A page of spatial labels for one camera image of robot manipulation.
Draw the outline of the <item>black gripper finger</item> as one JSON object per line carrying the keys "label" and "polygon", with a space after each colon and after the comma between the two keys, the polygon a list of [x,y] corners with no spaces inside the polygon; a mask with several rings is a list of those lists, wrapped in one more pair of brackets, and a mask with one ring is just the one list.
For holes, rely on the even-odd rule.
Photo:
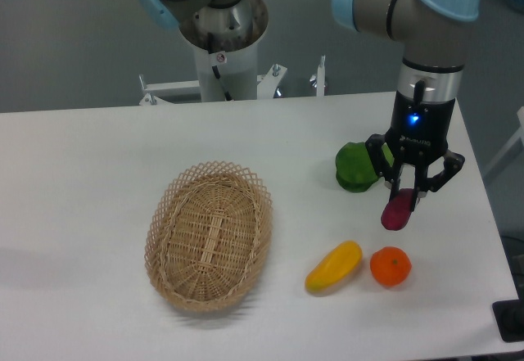
{"label": "black gripper finger", "polygon": [[463,168],[464,163],[464,156],[448,150],[443,155],[443,169],[432,177],[427,176],[429,165],[424,161],[416,164],[413,185],[413,210],[415,210],[419,202],[420,195],[424,195],[427,192],[439,191]]}
{"label": "black gripper finger", "polygon": [[382,149],[386,146],[386,136],[381,134],[371,135],[365,146],[375,174],[379,178],[383,177],[391,185],[389,201],[394,200],[400,191],[404,153],[400,149],[395,148],[392,151],[393,164],[390,165]]}

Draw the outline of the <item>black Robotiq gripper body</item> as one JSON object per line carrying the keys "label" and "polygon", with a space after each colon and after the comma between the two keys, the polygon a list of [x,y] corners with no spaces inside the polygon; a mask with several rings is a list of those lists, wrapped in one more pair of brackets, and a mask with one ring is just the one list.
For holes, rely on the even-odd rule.
{"label": "black Robotiq gripper body", "polygon": [[455,100],[420,102],[397,92],[386,144],[396,160],[430,165],[448,150],[447,133]]}

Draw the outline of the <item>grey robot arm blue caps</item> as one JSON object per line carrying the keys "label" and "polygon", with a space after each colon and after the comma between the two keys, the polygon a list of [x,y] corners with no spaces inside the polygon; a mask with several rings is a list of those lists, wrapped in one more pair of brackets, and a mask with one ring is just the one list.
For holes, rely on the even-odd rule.
{"label": "grey robot arm blue caps", "polygon": [[[257,95],[256,46],[268,25],[261,0],[138,0],[161,27],[193,46],[201,99],[248,100]],[[391,202],[409,209],[442,188],[464,158],[449,150],[447,133],[465,46],[480,0],[332,0],[334,20],[347,29],[404,44],[391,126],[366,149]]]}

